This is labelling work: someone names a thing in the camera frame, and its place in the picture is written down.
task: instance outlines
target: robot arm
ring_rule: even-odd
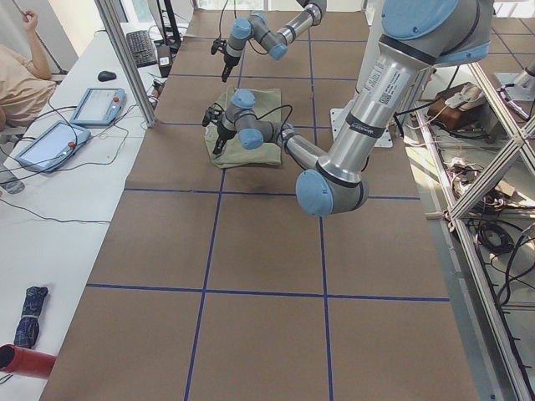
[[[231,71],[240,63],[243,49],[250,39],[256,40],[268,54],[280,60],[288,51],[288,45],[306,32],[313,25],[319,25],[325,15],[327,0],[297,0],[304,8],[296,18],[273,33],[268,28],[268,21],[261,13],[255,13],[248,19],[237,18],[228,40],[216,39],[211,46],[211,54],[218,51],[224,54],[225,68],[222,81],[226,82]]]
[[[368,196],[362,166],[416,75],[431,66],[484,58],[490,47],[492,4],[492,0],[386,0],[380,56],[329,152],[310,144],[289,124],[270,127],[257,121],[254,101],[243,107],[233,98],[218,126],[234,134],[239,131],[240,140],[244,129],[253,128],[255,146],[269,141],[283,147],[305,169],[296,193],[310,215],[357,209]],[[245,110],[248,117],[241,126]]]

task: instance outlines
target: keyboard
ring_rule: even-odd
[[[129,32],[126,34],[126,42],[134,56],[136,67],[158,63],[148,31]]]

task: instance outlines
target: green cloth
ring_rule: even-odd
[[[226,108],[235,91],[235,88],[230,87],[226,93],[219,97],[217,102],[222,107]],[[257,98],[257,103],[253,109],[257,116],[266,114],[268,111],[280,107],[281,105],[280,89],[251,90],[251,92],[253,92]],[[281,110],[274,111],[262,120],[279,123],[281,121]],[[264,144],[257,149],[247,150],[242,146],[237,135],[232,140],[227,141],[227,146],[222,154],[215,156],[212,153],[217,141],[217,127],[214,124],[210,124],[206,128],[204,140],[211,162],[220,169],[238,167],[239,165],[246,165],[249,163],[261,163],[267,165],[281,164],[281,149],[277,145]]]

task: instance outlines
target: metal frame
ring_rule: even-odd
[[[421,132],[425,144],[433,159],[436,170],[438,171],[439,181],[448,205],[451,224],[455,227],[459,235],[466,259],[468,260],[471,269],[472,277],[476,284],[479,297],[481,298],[483,309],[485,310],[487,320],[490,323],[493,336],[500,350],[513,390],[517,399],[528,401],[532,399],[528,384],[525,382],[522,376],[522,370],[518,366],[515,352],[509,342],[507,328],[503,323],[500,312],[495,307],[492,290],[488,286],[487,277],[473,246],[472,235],[462,222],[461,218],[465,216],[467,212],[470,211],[476,203],[502,179],[518,157],[522,157],[529,172],[535,177],[535,151],[533,150],[532,144],[527,140],[532,139],[535,135],[535,119],[531,119],[525,127],[519,127],[508,112],[507,107],[500,100],[496,90],[492,87],[479,64],[470,64],[469,68],[475,80],[485,92],[489,104],[492,106],[498,119],[503,124],[510,140],[477,178],[470,190],[458,200],[455,199],[455,196],[451,191],[450,180],[442,167],[438,150],[433,145],[431,132],[427,125],[425,125],[426,118],[424,113],[419,111],[416,115],[419,125],[423,127]]]
[[[137,105],[145,118],[147,127],[151,127],[155,123],[154,109],[147,97],[140,73],[135,66],[134,57],[128,49],[125,34],[115,11],[114,0],[94,0],[94,3],[99,9],[100,17],[108,33],[108,38],[110,38],[111,45],[117,54],[120,65],[125,71],[126,79],[134,93]]]

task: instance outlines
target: computer mouse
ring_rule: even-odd
[[[100,71],[99,76],[97,77],[97,79],[100,82],[111,81],[112,79],[116,79],[116,78],[117,78],[117,74],[112,73],[111,71]]]

